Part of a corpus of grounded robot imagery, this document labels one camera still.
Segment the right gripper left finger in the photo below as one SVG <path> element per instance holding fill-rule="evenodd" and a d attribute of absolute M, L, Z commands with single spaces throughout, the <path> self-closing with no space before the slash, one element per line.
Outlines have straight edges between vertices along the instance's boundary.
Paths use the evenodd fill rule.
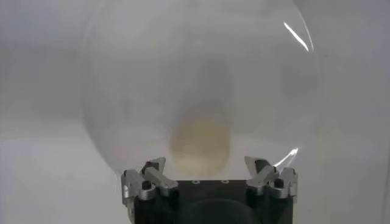
<path fill-rule="evenodd" d="M 125 170 L 121 175 L 122 203 L 129 208 L 134 199 L 152 200 L 160 193 L 169 197 L 177 190 L 177 181 L 169 179 L 163 174 L 166 158 L 159 157 L 146 161 L 140 171 Z"/>

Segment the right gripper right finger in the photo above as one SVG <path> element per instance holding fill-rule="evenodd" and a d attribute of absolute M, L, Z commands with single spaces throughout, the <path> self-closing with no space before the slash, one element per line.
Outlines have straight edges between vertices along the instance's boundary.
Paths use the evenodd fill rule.
<path fill-rule="evenodd" d="M 276 199 L 292 198 L 297 200 L 297 173 L 291 167 L 284 167 L 278 171 L 266 159 L 245 156 L 244 161 L 251 178 L 246 181 L 247 186 L 260 196 L 266 192 Z"/>

